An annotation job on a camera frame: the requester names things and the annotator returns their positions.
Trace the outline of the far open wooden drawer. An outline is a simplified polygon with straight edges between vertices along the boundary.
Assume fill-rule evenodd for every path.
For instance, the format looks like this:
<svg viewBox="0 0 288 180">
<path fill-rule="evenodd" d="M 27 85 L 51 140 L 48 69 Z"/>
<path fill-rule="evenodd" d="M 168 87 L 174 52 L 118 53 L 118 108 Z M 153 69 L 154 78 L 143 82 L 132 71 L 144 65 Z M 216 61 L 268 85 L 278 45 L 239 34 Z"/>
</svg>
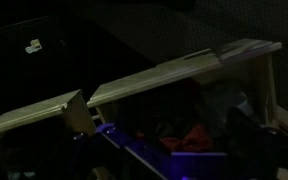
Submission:
<svg viewBox="0 0 288 180">
<path fill-rule="evenodd" d="M 0 115 L 0 180 L 79 180 L 85 141 L 95 133 L 80 90 Z"/>
</svg>

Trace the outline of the red clothing in drawer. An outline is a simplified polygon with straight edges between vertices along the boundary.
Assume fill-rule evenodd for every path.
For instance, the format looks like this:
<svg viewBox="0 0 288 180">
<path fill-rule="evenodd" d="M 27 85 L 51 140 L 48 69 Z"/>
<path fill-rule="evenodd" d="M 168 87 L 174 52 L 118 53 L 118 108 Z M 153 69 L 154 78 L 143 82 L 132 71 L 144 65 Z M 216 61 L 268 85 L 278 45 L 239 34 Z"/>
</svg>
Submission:
<svg viewBox="0 0 288 180">
<path fill-rule="evenodd" d="M 136 130 L 135 137 L 167 153 L 209 152 L 214 148 L 213 139 L 202 124 L 193 124 L 188 127 L 159 124 L 152 134 L 144 130 Z"/>
</svg>

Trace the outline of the dark case with sticker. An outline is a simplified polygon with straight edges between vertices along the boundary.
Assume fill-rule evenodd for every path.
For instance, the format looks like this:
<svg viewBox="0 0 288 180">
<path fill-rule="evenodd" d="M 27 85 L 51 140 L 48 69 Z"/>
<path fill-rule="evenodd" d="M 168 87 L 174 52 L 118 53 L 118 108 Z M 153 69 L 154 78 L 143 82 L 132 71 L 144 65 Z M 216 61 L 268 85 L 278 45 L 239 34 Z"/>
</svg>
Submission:
<svg viewBox="0 0 288 180">
<path fill-rule="evenodd" d="M 0 115 L 154 64 L 85 18 L 41 17 L 0 28 Z"/>
</svg>

